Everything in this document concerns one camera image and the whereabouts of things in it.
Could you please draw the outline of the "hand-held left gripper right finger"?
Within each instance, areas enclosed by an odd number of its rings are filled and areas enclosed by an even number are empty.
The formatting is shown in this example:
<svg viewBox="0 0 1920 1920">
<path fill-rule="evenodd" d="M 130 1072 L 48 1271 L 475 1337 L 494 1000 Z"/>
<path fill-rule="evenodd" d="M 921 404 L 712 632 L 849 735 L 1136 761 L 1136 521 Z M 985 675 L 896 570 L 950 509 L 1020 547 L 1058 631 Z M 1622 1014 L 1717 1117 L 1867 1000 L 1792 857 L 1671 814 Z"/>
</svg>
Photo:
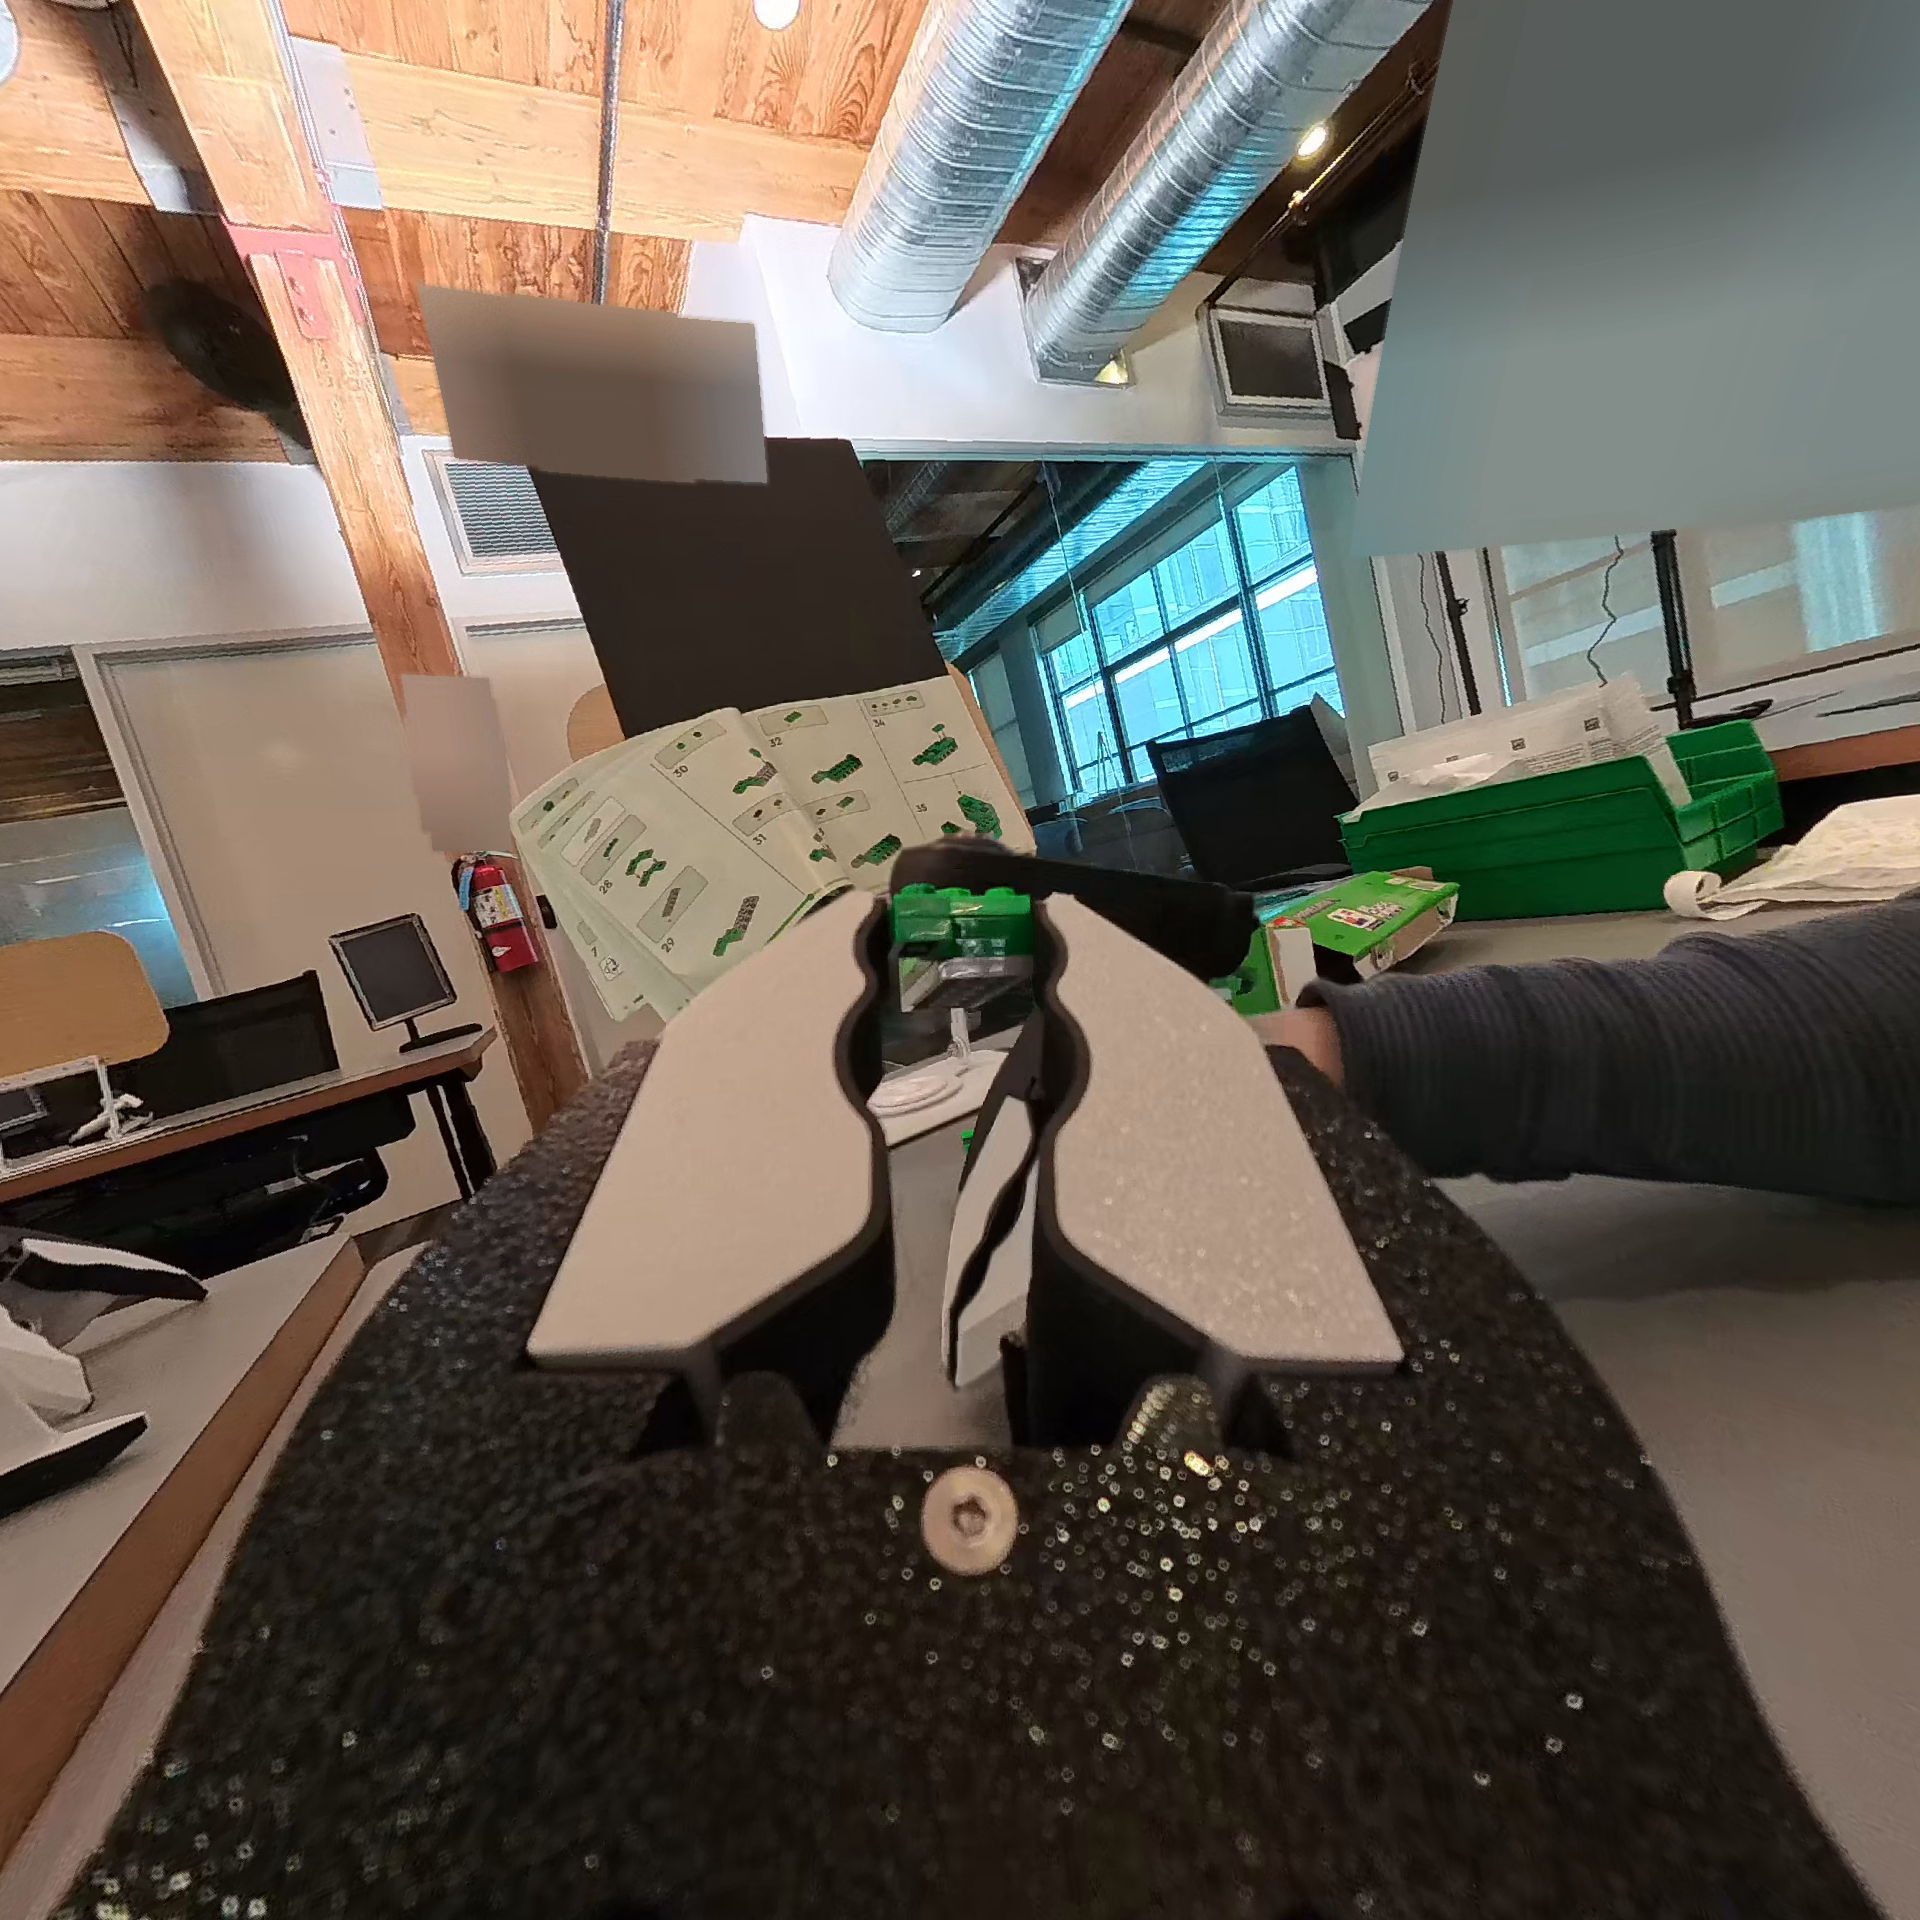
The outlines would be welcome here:
<svg viewBox="0 0 1920 1920">
<path fill-rule="evenodd" d="M 1390 1380 L 1403 1342 L 1259 1034 L 1081 898 L 1037 904 L 1029 1415 L 1201 1380 Z"/>
</svg>

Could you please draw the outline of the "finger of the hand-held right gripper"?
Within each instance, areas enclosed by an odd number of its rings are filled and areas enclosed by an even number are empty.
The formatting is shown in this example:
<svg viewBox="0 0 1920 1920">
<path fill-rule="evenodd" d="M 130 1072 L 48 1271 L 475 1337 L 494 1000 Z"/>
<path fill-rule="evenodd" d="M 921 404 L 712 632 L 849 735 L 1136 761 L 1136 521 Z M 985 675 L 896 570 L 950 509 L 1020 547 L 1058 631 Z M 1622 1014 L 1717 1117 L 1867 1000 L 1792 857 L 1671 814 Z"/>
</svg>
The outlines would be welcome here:
<svg viewBox="0 0 1920 1920">
<path fill-rule="evenodd" d="M 1026 1330 L 1037 1271 L 1037 1186 L 1008 1189 L 985 1215 L 955 1271 L 955 1381 L 973 1384 L 998 1369 L 998 1344 Z"/>
<path fill-rule="evenodd" d="M 955 1189 L 941 1279 L 941 1363 L 955 1363 L 955 1271 L 978 1239 L 982 1215 L 1008 1193 L 1037 1186 L 1037 1117 L 1026 1100 L 1003 1100 L 973 1124 L 968 1170 Z"/>
</svg>

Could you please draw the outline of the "green brick assembly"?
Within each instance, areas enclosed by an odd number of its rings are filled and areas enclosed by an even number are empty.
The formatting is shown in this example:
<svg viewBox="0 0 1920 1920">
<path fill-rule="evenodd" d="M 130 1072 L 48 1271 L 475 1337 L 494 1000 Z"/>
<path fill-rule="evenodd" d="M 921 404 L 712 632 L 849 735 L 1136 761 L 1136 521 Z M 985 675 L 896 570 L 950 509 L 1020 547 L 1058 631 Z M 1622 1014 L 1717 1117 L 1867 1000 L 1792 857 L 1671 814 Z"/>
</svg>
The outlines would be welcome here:
<svg viewBox="0 0 1920 1920">
<path fill-rule="evenodd" d="M 1015 887 L 904 885 L 888 903 L 896 1012 L 911 1022 L 1029 998 L 1037 904 Z"/>
</svg>

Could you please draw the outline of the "wooden side desk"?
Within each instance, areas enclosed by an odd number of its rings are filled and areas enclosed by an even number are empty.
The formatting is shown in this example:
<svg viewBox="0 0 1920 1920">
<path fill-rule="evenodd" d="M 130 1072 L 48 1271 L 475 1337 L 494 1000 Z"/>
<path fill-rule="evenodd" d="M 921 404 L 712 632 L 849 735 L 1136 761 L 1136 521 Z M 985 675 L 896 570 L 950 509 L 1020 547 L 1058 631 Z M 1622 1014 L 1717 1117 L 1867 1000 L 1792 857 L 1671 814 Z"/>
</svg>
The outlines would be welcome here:
<svg viewBox="0 0 1920 1920">
<path fill-rule="evenodd" d="M 202 1151 L 226 1138 L 258 1134 L 266 1126 L 292 1124 L 310 1113 L 368 1106 L 385 1096 L 466 1092 L 470 1079 L 482 1071 L 482 1057 L 494 1040 L 496 1029 L 479 1027 L 472 1034 L 454 1034 L 443 1043 L 408 1050 L 392 1067 L 369 1072 L 312 1075 L 252 1100 L 216 1103 L 209 1108 L 151 1120 L 130 1134 L 99 1138 L 86 1144 L 67 1144 L 24 1160 L 3 1160 L 3 1205 L 19 1205 L 33 1193 L 66 1189 L 185 1151 Z"/>
</svg>

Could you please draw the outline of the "tan desk divider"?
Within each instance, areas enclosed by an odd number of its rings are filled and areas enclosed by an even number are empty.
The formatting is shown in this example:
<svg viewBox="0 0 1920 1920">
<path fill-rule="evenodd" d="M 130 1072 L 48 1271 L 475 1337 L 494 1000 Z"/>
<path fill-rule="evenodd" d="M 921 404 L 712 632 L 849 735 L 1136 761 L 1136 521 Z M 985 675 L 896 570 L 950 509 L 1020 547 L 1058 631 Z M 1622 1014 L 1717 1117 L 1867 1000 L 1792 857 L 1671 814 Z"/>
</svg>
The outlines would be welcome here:
<svg viewBox="0 0 1920 1920">
<path fill-rule="evenodd" d="M 3 946 L 3 1079 L 126 1067 L 170 1037 L 135 946 L 109 932 Z"/>
</svg>

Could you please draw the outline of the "white booklet stand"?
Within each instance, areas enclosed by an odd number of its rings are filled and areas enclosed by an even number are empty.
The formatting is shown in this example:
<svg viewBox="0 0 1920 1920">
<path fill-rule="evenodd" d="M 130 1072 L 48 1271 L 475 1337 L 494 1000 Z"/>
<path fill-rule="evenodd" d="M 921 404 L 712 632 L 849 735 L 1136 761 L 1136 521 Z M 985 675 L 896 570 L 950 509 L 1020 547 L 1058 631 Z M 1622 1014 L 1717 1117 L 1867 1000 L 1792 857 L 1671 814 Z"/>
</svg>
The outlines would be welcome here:
<svg viewBox="0 0 1920 1920">
<path fill-rule="evenodd" d="M 870 1113 L 889 1142 L 978 1113 L 997 1071 L 1019 1040 L 1019 1029 L 1019 1022 L 985 1029 L 978 1009 L 938 1012 L 934 1037 L 944 1040 L 944 1050 L 888 1072 L 870 1096 Z"/>
</svg>

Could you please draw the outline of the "red fire extinguisher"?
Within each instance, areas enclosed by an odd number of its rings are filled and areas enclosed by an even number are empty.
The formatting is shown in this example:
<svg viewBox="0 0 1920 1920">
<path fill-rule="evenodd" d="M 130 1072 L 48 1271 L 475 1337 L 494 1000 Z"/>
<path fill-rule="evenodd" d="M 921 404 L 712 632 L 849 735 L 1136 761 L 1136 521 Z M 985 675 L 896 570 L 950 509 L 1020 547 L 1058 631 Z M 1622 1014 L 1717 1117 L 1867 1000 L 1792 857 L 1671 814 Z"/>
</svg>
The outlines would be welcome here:
<svg viewBox="0 0 1920 1920">
<path fill-rule="evenodd" d="M 446 857 L 456 913 L 494 978 L 546 963 L 539 915 L 523 903 L 513 851 L 456 851 Z"/>
</svg>

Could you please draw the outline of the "green instruction booklet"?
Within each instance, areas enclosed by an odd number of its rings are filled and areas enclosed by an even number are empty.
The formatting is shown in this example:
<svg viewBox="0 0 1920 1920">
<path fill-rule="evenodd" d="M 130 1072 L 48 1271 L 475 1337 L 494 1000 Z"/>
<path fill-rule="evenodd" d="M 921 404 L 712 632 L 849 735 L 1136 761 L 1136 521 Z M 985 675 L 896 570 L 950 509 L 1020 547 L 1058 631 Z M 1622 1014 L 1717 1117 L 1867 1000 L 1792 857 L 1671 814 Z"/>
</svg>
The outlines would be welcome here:
<svg viewBox="0 0 1920 1920">
<path fill-rule="evenodd" d="M 1037 855 L 953 672 L 709 708 L 581 758 L 513 806 L 523 877 L 612 1022 L 673 1017 L 902 851 L 987 835 Z"/>
</svg>

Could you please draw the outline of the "clear plastic bags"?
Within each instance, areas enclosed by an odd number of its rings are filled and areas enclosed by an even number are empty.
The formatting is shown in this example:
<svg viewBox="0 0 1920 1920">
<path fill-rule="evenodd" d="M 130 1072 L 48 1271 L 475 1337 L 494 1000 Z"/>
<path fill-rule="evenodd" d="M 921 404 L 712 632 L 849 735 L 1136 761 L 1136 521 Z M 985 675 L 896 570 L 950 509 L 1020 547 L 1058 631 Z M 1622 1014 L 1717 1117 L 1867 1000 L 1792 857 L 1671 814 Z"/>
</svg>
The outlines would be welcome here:
<svg viewBox="0 0 1920 1920">
<path fill-rule="evenodd" d="M 1373 742 L 1369 806 L 1462 792 L 1470 786 L 1523 782 L 1561 771 L 1642 758 L 1667 800 L 1688 804 L 1667 735 L 1642 702 L 1635 675 L 1568 686 L 1523 704 L 1501 704 L 1392 742 Z"/>
</svg>

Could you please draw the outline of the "green storage bin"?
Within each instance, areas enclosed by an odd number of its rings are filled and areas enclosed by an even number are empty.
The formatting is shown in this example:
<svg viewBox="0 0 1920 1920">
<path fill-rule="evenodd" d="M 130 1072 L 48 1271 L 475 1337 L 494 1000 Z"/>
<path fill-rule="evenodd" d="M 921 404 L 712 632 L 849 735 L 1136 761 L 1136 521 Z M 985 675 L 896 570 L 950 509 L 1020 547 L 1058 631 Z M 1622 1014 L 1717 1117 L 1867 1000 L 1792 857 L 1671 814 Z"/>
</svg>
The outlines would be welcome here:
<svg viewBox="0 0 1920 1920">
<path fill-rule="evenodd" d="M 1749 715 L 1677 730 L 1667 746 L 1688 804 L 1667 804 L 1633 758 L 1353 812 L 1339 835 L 1353 873 L 1449 879 L 1462 924 L 1661 909 L 1667 877 L 1742 877 L 1786 827 L 1773 761 Z"/>
</svg>

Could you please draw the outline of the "black office chair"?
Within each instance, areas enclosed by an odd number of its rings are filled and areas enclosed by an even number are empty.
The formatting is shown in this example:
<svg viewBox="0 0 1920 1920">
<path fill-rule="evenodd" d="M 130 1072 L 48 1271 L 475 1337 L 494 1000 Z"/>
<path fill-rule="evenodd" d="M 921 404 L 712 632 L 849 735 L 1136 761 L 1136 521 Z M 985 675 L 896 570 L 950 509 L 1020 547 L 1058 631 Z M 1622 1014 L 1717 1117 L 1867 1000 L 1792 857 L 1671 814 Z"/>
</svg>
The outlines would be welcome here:
<svg viewBox="0 0 1920 1920">
<path fill-rule="evenodd" d="M 116 1071 L 138 1117 L 179 1120 L 336 1071 L 317 970 L 168 1014 L 168 1043 Z M 414 1131 L 402 1092 L 180 1151 L 135 1170 L 135 1252 L 215 1275 L 305 1245 L 387 1193 Z"/>
</svg>

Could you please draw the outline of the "black board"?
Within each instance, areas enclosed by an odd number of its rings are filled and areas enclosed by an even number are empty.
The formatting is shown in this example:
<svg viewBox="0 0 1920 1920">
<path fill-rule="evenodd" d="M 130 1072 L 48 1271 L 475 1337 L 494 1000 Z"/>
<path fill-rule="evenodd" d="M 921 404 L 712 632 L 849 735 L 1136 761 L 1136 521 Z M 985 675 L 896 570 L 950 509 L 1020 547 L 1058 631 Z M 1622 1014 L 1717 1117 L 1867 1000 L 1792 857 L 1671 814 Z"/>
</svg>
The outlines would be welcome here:
<svg viewBox="0 0 1920 1920">
<path fill-rule="evenodd" d="M 709 708 L 950 683 L 849 445 L 773 437 L 762 485 L 530 468 L 625 737 Z"/>
</svg>

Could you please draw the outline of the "wood-edged work table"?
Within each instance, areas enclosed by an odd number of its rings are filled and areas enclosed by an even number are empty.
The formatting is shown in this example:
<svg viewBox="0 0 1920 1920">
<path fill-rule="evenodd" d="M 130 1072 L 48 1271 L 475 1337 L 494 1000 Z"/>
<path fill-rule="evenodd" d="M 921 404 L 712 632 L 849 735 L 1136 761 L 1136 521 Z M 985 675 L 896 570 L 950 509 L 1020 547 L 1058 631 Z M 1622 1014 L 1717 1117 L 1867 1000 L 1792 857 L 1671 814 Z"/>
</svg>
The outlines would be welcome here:
<svg viewBox="0 0 1920 1920">
<path fill-rule="evenodd" d="M 1813 713 L 1813 719 L 1852 727 L 1767 746 L 1770 767 L 1782 782 L 1827 782 L 1844 775 L 1916 767 L 1916 694 Z"/>
</svg>

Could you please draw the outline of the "black ceiling speaker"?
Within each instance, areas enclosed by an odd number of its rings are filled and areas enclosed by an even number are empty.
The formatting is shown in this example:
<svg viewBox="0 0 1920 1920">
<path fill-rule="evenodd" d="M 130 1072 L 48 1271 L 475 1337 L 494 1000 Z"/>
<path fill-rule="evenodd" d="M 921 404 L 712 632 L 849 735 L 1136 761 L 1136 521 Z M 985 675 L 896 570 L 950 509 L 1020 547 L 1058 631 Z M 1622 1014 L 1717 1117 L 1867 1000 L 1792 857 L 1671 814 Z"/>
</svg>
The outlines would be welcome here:
<svg viewBox="0 0 1920 1920">
<path fill-rule="evenodd" d="M 207 394 L 266 420 L 292 460 L 317 461 L 283 349 L 252 307 L 207 283 L 162 281 L 138 294 L 138 321 Z"/>
</svg>

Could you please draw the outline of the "wooden post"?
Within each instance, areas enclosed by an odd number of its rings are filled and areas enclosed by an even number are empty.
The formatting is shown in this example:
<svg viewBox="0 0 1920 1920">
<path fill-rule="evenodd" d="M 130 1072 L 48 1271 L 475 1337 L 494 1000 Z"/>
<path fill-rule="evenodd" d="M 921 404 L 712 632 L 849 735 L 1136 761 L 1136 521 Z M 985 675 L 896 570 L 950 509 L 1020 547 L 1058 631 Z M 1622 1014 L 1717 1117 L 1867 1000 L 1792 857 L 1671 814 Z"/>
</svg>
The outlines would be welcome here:
<svg viewBox="0 0 1920 1920">
<path fill-rule="evenodd" d="M 385 361 L 277 3 L 135 3 L 233 252 L 283 352 L 408 735 L 475 704 L 420 547 Z"/>
</svg>

